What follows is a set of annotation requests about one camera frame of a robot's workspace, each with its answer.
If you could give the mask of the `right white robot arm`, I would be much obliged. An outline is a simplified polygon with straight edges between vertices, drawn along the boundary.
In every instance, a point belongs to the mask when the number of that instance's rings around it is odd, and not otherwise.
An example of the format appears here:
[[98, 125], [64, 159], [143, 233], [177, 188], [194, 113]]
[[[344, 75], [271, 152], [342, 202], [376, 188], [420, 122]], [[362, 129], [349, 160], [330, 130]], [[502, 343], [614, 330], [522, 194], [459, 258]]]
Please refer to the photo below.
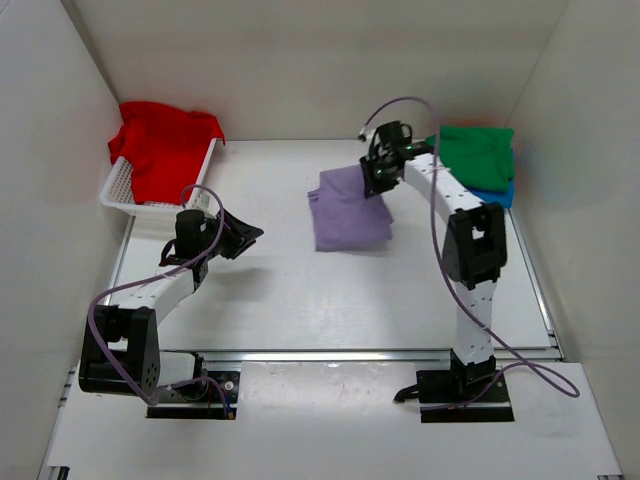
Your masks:
[[367, 145], [360, 159], [367, 198], [403, 181], [430, 203], [431, 218], [446, 223], [444, 243], [435, 253], [454, 292], [457, 326], [450, 367], [438, 384], [467, 393], [489, 381], [496, 368], [490, 329], [493, 297], [507, 261], [503, 207], [473, 195], [442, 163], [434, 146], [413, 140], [407, 124], [363, 127], [358, 139]]

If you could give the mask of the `purple t shirt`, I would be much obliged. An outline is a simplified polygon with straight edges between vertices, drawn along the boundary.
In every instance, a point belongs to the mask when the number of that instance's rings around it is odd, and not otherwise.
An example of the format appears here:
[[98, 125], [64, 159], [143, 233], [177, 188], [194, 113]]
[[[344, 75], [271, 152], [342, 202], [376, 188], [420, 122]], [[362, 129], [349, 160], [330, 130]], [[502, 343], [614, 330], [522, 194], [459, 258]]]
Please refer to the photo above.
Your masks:
[[383, 198], [364, 193], [357, 165], [319, 174], [319, 186], [307, 193], [316, 251], [367, 249], [392, 239], [393, 217]]

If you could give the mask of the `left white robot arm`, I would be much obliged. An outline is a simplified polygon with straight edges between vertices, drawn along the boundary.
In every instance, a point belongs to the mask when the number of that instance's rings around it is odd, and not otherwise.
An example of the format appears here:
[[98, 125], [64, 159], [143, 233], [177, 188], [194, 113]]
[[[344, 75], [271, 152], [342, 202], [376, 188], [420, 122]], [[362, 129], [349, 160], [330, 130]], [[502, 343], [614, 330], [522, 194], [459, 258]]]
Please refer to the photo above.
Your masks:
[[162, 389], [206, 385], [202, 359], [195, 353], [163, 355], [159, 324], [203, 284], [209, 262], [234, 260], [264, 230], [221, 210], [179, 212], [175, 236], [160, 254], [156, 275], [114, 288], [130, 294], [116, 305], [92, 301], [81, 351], [78, 382], [88, 393], [133, 395], [151, 406]]

